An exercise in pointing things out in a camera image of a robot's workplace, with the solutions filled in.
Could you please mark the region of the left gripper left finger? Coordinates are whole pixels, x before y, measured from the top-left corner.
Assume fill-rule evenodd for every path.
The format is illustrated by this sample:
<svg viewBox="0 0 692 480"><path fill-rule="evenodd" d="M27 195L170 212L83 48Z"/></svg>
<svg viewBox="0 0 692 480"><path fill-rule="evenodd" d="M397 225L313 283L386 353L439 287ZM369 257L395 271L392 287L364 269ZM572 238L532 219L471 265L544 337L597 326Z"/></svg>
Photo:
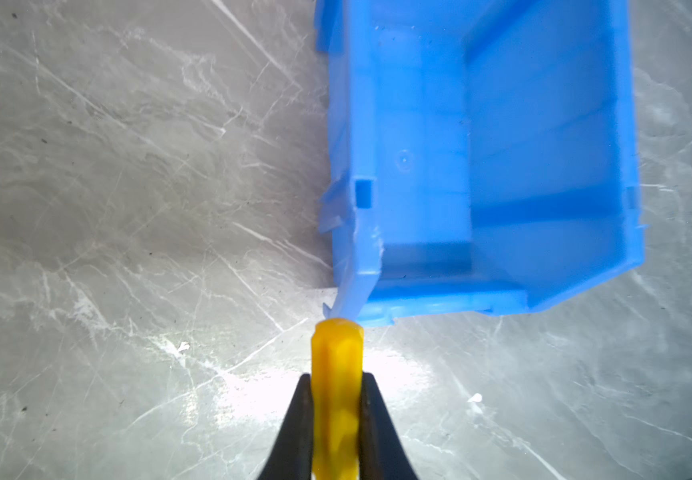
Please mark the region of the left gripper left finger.
<svg viewBox="0 0 692 480"><path fill-rule="evenodd" d="M314 446L311 375L303 374L258 480L310 480Z"/></svg>

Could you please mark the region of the yellow handled screwdriver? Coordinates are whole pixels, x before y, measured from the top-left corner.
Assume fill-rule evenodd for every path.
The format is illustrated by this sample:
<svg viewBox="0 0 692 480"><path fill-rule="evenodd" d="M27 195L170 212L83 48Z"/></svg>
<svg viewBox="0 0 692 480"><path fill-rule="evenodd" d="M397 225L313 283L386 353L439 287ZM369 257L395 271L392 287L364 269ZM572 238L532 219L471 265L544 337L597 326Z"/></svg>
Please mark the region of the yellow handled screwdriver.
<svg viewBox="0 0 692 480"><path fill-rule="evenodd" d="M346 319L322 321L316 325L311 349L314 477L355 479L359 470L364 330Z"/></svg>

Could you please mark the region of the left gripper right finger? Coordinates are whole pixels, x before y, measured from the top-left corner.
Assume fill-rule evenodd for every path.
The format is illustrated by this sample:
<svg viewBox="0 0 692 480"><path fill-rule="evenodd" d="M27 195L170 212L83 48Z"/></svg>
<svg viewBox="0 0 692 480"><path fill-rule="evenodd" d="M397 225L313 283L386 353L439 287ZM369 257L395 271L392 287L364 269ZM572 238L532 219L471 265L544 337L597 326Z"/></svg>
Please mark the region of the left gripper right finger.
<svg viewBox="0 0 692 480"><path fill-rule="evenodd" d="M359 478L418 480L372 373L363 373L361 389Z"/></svg>

